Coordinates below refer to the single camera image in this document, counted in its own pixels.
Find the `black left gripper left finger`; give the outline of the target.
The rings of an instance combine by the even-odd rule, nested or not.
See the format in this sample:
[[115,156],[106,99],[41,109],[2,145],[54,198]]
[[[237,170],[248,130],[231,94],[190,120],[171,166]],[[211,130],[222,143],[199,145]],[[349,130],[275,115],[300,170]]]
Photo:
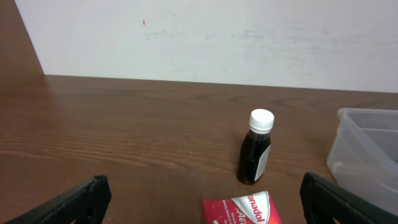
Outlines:
[[108,178],[105,175],[96,175],[84,184],[63,192],[6,224],[101,224],[110,201]]

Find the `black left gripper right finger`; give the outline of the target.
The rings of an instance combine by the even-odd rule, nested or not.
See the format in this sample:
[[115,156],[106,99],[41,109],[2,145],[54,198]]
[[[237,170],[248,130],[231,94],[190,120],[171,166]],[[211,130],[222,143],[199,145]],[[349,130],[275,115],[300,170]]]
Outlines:
[[397,216],[313,172],[304,174],[300,187],[308,224],[397,224]]

